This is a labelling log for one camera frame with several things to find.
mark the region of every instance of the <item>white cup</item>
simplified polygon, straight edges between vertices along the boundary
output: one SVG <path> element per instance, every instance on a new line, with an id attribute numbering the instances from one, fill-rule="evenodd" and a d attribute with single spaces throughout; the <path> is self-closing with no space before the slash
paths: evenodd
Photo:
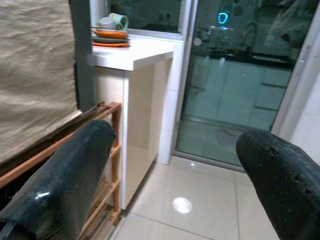
<path id="1" fill-rule="evenodd" d="M 112 17 L 106 16 L 100 19 L 99 25 L 103 29 L 117 30 L 116 23 Z"/>

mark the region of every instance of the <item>digital display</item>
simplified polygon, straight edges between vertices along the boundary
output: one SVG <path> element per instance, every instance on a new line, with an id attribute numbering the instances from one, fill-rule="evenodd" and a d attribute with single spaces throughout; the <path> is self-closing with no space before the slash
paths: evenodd
<path id="1" fill-rule="evenodd" d="M 226 12 L 220 12 L 218 14 L 218 23 L 219 24 L 226 24 L 228 21 L 229 15 Z"/>

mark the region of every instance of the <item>glass sliding door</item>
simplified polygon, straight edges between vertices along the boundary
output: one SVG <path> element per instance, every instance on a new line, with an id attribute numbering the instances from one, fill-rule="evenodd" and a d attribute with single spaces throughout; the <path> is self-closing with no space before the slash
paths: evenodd
<path id="1" fill-rule="evenodd" d="M 246 130 L 270 131 L 318 0 L 198 0 L 178 152 L 236 166 Z"/>

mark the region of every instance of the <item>kitchen cabinet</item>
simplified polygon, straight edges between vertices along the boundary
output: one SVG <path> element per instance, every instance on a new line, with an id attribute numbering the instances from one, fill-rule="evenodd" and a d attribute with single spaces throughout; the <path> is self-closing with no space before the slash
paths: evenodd
<path id="1" fill-rule="evenodd" d="M 122 103 L 119 141 L 120 207 L 125 209 L 160 145 L 165 92 L 173 48 L 144 42 L 131 49 L 94 48 L 96 102 Z"/>
<path id="2" fill-rule="evenodd" d="M 270 129 L 291 70 L 225 58 L 196 56 L 192 61 L 184 106 L 187 118 Z"/>

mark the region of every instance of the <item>white countertop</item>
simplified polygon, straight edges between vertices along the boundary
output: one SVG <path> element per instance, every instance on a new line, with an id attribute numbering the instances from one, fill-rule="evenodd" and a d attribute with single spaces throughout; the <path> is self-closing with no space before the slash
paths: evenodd
<path id="1" fill-rule="evenodd" d="M 133 71 L 154 65 L 173 57 L 175 43 L 165 40 L 130 38 L 130 46 L 93 46 L 95 66 Z"/>

